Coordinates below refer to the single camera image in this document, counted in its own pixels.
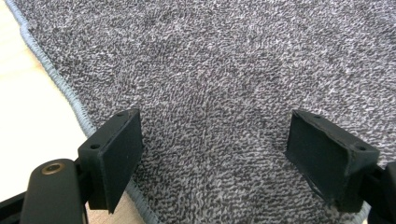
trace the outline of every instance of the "rug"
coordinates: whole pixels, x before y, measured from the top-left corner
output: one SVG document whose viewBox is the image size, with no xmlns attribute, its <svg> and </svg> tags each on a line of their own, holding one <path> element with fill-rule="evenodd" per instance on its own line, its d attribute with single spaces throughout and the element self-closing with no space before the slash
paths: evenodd
<svg viewBox="0 0 396 224">
<path fill-rule="evenodd" d="M 394 1 L 7 1 L 87 135 L 139 107 L 147 223 L 361 223 L 285 158 L 291 110 L 396 159 Z"/>
</svg>

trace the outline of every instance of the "wooden floor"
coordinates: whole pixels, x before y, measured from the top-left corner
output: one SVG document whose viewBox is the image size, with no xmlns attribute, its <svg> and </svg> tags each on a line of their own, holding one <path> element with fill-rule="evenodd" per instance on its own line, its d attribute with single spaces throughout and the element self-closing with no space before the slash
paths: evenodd
<svg viewBox="0 0 396 224">
<path fill-rule="evenodd" d="M 38 165 L 74 160 L 85 139 L 69 103 L 25 45 L 18 23 L 0 0 L 0 202 L 26 191 Z M 90 223 L 143 223 L 125 194 L 114 215 L 88 214 Z"/>
</svg>

